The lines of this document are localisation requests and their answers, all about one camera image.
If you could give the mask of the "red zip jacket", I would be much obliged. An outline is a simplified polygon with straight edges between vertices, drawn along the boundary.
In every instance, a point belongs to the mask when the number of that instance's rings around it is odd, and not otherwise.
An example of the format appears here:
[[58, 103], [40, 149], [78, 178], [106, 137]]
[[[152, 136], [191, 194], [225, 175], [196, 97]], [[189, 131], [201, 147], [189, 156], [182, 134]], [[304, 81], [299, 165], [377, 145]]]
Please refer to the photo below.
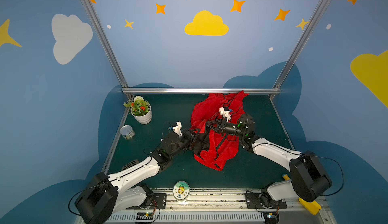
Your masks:
[[211, 169], [222, 171], [226, 162], [234, 158], [239, 149], [239, 137], [218, 133], [206, 126], [206, 122], [223, 119], [221, 107], [232, 110], [231, 123], [236, 124], [245, 114], [243, 100], [248, 96], [241, 91], [237, 94], [209, 94], [207, 99], [195, 105], [191, 117], [191, 129], [200, 134], [191, 149], [195, 160]]

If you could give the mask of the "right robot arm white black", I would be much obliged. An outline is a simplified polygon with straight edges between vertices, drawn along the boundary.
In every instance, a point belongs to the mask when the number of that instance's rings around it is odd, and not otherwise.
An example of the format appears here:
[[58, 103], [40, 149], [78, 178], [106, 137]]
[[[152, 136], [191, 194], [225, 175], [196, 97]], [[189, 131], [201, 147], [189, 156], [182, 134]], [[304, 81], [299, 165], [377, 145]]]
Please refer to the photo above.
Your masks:
[[299, 152], [272, 143], [255, 133], [255, 122], [243, 114], [236, 124], [225, 118], [206, 122], [206, 127], [220, 134], [239, 137], [244, 149], [265, 157], [285, 168], [289, 180], [269, 185], [264, 193], [271, 201], [301, 198], [313, 202], [332, 186], [332, 181], [319, 157], [311, 151]]

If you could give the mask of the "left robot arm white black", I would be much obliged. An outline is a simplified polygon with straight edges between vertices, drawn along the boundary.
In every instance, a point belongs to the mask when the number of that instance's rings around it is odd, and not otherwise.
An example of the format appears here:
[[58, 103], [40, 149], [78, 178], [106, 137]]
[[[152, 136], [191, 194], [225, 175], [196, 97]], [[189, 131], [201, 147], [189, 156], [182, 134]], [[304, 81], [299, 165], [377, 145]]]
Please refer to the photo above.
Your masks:
[[205, 140], [207, 132], [199, 129], [170, 132], [144, 161], [110, 175], [96, 174], [77, 194], [74, 205], [79, 216], [86, 224], [103, 224], [115, 212], [143, 205], [152, 192], [142, 182], [167, 169], [184, 150], [199, 153], [207, 148]]

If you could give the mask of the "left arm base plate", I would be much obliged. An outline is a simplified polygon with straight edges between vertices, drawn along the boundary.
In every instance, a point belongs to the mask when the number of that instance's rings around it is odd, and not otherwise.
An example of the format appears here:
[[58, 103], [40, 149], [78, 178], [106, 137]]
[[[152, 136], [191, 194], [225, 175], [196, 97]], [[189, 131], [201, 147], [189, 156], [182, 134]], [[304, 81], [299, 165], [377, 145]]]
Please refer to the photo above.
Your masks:
[[150, 197], [147, 197], [146, 200], [140, 206], [133, 206], [127, 208], [129, 209], [165, 209], [167, 204], [167, 194], [165, 193], [154, 193]]

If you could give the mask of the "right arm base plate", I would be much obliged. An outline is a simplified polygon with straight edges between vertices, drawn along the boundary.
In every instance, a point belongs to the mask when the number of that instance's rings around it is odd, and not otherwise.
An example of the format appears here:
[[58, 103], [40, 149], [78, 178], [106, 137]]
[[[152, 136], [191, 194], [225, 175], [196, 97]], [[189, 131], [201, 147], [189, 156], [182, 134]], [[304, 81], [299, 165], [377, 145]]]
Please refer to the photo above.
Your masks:
[[286, 209], [285, 200], [275, 201], [266, 192], [246, 191], [246, 205], [248, 209]]

